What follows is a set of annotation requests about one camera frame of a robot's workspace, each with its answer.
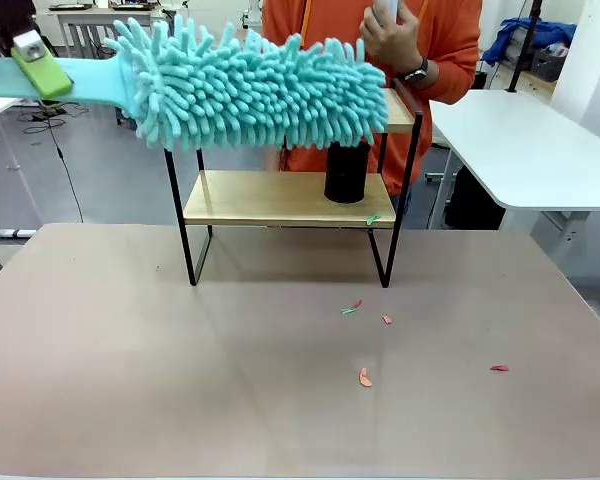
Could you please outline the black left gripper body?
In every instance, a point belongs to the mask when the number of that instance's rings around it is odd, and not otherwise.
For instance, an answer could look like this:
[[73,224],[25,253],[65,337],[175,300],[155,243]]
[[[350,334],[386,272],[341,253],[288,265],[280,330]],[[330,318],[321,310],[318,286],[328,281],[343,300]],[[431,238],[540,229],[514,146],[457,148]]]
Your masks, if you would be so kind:
[[13,39],[35,29],[32,0],[0,0],[0,57],[9,57]]

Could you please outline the teal microfiber duster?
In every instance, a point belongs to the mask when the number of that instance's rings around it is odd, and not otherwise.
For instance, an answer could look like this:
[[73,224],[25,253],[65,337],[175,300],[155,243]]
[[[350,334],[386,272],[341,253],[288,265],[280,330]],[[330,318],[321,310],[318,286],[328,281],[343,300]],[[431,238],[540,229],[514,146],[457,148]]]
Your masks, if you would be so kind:
[[308,49],[227,25],[220,39],[176,17],[145,29],[116,21],[108,59],[46,57],[67,77],[48,87],[18,54],[0,58],[0,97],[104,103],[134,120],[149,147],[327,147],[372,142],[388,124],[385,74],[364,44],[330,38]]

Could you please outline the white box speaker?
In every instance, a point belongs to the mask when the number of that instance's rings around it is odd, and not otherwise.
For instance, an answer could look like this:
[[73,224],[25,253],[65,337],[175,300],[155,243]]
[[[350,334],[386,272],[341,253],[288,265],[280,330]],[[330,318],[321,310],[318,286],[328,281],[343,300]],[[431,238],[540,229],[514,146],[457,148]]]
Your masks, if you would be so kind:
[[372,12],[380,25],[396,23],[402,0],[374,0]]

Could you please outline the person left forearm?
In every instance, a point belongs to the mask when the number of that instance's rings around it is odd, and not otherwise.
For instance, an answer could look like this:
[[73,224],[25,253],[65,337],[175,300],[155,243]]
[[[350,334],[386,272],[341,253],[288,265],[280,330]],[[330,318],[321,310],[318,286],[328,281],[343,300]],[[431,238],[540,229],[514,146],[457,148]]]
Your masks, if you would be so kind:
[[454,104],[468,92],[475,78],[479,33],[477,22],[465,21],[439,34],[432,29],[419,33],[420,52],[430,68],[438,68],[433,84],[419,91],[423,100]]

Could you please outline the person left hand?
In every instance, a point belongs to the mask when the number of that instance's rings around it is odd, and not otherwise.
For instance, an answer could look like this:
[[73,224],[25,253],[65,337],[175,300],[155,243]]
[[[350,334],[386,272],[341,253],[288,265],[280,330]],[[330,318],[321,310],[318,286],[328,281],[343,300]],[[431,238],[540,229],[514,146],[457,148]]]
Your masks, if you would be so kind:
[[397,22],[380,25],[372,6],[364,10],[359,26],[366,53],[399,73],[406,74],[418,68],[423,57],[418,49],[417,17],[402,1]]

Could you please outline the white background desk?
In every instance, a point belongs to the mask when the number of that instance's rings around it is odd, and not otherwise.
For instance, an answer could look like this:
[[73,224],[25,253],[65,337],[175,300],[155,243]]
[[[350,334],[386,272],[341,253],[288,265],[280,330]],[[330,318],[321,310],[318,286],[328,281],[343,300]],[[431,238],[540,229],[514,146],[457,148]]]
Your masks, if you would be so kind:
[[72,8],[49,8],[49,15],[56,18],[66,53],[69,57],[98,57],[98,50],[106,38],[116,36],[113,23],[126,22],[134,18],[143,28],[151,29],[155,21],[163,20],[164,15],[157,9],[101,8],[82,3]]

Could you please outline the black cylinder container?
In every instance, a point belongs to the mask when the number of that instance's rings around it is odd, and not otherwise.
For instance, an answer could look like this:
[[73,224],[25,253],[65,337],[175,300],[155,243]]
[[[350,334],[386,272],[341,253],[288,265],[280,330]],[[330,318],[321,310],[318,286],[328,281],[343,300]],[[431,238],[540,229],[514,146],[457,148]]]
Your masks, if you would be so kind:
[[355,147],[332,144],[327,151],[324,196],[339,204],[354,204],[364,199],[368,157],[371,146],[361,142]]

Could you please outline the black smartwatch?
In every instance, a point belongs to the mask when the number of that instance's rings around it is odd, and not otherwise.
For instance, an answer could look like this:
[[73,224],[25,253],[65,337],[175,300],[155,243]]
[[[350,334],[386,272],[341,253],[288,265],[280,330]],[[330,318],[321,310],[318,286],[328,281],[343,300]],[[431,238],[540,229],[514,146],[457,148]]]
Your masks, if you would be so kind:
[[428,59],[422,58],[421,64],[418,68],[403,75],[403,80],[410,84],[417,84],[423,81],[428,74]]

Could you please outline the orange hoodie torso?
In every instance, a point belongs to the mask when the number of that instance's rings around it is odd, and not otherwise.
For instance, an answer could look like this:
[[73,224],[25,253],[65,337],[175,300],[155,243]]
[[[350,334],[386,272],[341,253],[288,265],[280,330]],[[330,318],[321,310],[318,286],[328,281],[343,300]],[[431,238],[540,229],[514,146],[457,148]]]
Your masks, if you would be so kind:
[[309,48],[328,38],[364,42],[366,59],[401,79],[423,113],[411,177],[432,143],[433,101],[453,104],[473,85],[482,0],[264,0],[263,36],[278,45],[295,33]]

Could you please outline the black bin under table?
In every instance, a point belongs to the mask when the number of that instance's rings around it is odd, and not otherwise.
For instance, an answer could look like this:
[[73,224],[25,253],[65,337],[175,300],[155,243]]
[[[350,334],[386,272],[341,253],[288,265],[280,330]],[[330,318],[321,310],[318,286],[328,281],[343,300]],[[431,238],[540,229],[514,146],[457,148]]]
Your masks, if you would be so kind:
[[505,209],[499,206],[466,166],[457,173],[445,224],[459,230],[498,230]]

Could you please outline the large white table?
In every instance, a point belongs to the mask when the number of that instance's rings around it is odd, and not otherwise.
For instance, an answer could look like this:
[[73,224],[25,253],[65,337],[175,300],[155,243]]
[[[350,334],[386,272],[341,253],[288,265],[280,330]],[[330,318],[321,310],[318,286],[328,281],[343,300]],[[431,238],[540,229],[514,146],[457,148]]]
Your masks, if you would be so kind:
[[600,138],[550,106],[524,92],[471,90],[431,113],[450,152],[429,229],[441,224],[459,164],[504,209],[502,231],[530,234],[544,212],[600,212]]

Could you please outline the blue cloth pile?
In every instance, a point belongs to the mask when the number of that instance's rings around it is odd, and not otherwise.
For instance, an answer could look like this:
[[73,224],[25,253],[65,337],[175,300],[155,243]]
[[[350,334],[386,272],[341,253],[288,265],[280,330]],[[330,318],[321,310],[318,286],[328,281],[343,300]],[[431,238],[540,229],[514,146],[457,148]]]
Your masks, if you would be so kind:
[[[481,61],[493,66],[506,57],[506,50],[511,43],[522,47],[530,25],[530,18],[503,20],[494,42],[482,54]],[[533,32],[529,51],[542,49],[555,43],[562,43],[569,48],[576,28],[577,25],[573,23],[547,22],[539,19]]]

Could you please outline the black tripod pole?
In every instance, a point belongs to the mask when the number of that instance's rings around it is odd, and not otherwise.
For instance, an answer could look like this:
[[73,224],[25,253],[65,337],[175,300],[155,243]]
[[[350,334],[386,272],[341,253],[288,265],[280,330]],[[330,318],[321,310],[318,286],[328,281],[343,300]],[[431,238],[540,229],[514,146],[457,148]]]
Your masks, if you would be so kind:
[[527,28],[527,33],[524,38],[524,42],[522,44],[520,55],[515,64],[513,75],[511,77],[511,81],[509,83],[509,86],[506,89],[506,91],[508,93],[516,92],[516,86],[517,86],[519,77],[522,72],[522,67],[524,66],[524,64],[526,62],[529,48],[533,43],[536,25],[540,18],[540,15],[541,15],[542,3],[543,3],[543,0],[533,0],[533,2],[532,2],[531,8],[530,8],[530,13],[529,13],[529,26]]

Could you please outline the grey storage crate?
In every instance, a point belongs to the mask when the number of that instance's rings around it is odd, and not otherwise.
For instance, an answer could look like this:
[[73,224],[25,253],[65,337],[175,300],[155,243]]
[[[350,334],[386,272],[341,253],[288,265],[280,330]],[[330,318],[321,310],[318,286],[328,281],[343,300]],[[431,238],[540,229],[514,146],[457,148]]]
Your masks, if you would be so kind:
[[530,68],[531,74],[547,82],[557,81],[568,53],[569,48],[563,44],[552,44],[536,50]]

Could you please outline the wooden two-tier metal-frame shelf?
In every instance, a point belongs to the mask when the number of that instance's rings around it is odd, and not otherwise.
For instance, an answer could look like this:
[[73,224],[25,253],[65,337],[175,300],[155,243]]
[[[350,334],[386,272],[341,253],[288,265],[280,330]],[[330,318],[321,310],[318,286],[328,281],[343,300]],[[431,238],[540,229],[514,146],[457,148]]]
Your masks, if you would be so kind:
[[[208,170],[196,152],[198,178],[188,200],[180,198],[173,154],[164,152],[189,284],[195,286],[206,261],[215,226],[364,229],[381,286],[390,285],[396,249],[418,147],[423,113],[406,83],[393,79],[385,90],[388,126],[381,134],[377,171],[366,176],[364,199],[344,205],[324,194],[318,172]],[[397,208],[382,176],[388,138],[408,134],[410,146]],[[379,215],[372,225],[366,219]]]

